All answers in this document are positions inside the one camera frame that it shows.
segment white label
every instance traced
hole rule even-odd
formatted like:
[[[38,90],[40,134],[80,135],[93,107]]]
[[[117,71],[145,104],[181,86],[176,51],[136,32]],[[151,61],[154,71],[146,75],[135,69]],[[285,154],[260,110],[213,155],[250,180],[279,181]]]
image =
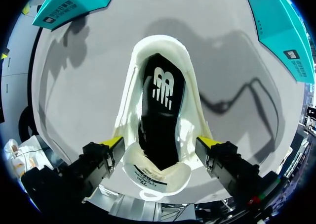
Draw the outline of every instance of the white label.
[[[139,183],[149,189],[165,192],[167,184],[161,181],[155,180],[147,176],[143,171],[141,171],[137,166],[132,164],[126,164],[124,166],[125,171],[128,173],[128,176],[136,183]]]

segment logo on box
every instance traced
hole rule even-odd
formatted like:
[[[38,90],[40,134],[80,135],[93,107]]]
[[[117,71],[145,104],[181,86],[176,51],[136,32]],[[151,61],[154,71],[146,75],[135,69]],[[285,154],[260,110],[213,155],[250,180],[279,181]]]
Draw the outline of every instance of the logo on box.
[[[51,23],[54,23],[56,20],[53,19],[53,18],[50,18],[50,17],[45,17],[45,18],[43,19],[43,21],[46,22],[46,23],[51,24]]]
[[[284,51],[284,54],[287,56],[288,59],[300,59],[296,50],[288,50]]]

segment shoe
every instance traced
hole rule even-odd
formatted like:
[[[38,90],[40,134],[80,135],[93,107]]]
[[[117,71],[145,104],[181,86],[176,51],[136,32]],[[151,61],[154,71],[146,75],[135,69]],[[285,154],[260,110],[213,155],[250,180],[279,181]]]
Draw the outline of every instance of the shoe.
[[[204,119],[190,56],[177,39],[142,39],[131,56],[114,137],[123,136],[123,169],[148,193],[183,190],[203,164],[197,136],[212,138]]]

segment machine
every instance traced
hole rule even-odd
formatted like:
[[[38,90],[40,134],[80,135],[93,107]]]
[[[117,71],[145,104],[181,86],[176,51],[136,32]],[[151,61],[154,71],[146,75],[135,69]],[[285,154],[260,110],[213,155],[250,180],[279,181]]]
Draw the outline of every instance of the machine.
[[[33,168],[21,177],[21,181],[38,209],[49,218],[72,222],[117,222],[117,217],[85,200],[93,195],[103,178],[111,176],[124,152],[123,137],[101,144],[91,142],[71,165],[54,170]],[[271,215],[269,203],[284,187],[286,178],[279,179],[274,172],[260,177],[259,166],[242,159],[237,154],[237,147],[230,142],[198,137],[195,152],[210,176],[217,178],[235,200],[236,208],[219,218],[217,224],[258,223]]]

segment new balance logo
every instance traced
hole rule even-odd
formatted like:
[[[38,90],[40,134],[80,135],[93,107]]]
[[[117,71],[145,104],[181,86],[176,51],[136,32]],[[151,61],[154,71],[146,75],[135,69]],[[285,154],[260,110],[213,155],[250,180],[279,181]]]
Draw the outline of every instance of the new balance logo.
[[[164,72],[160,67],[155,69],[154,85],[158,88],[153,89],[153,98],[156,97],[156,100],[160,100],[160,103],[164,104],[164,106],[169,110],[171,110],[172,101],[168,99],[168,96],[172,96],[173,84],[174,80],[170,72]]]

